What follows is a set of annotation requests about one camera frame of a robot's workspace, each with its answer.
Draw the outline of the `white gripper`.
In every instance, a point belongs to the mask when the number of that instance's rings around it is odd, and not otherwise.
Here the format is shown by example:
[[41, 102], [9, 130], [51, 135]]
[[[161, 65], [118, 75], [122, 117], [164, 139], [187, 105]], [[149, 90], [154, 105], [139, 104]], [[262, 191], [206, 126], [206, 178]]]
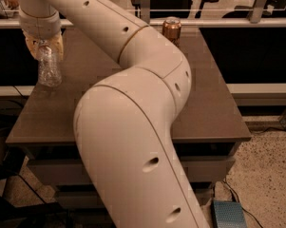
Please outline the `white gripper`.
[[39, 39], [49, 39], [50, 45], [58, 53], [58, 59], [64, 59], [64, 43], [61, 29], [59, 13], [55, 11], [48, 17], [38, 17], [37, 15], [28, 15], [24, 11], [19, 12], [19, 23], [24, 31], [25, 42], [31, 56], [38, 60]]

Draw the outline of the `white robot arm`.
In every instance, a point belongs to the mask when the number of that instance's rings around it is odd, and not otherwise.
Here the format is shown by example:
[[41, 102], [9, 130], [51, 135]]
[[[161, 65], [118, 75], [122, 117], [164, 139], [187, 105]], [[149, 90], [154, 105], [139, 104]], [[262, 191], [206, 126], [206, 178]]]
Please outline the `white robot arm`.
[[210, 228], [171, 140], [190, 65], [168, 39], [109, 0], [19, 0], [20, 25], [47, 39], [65, 16], [121, 71], [79, 100], [73, 131], [116, 228]]

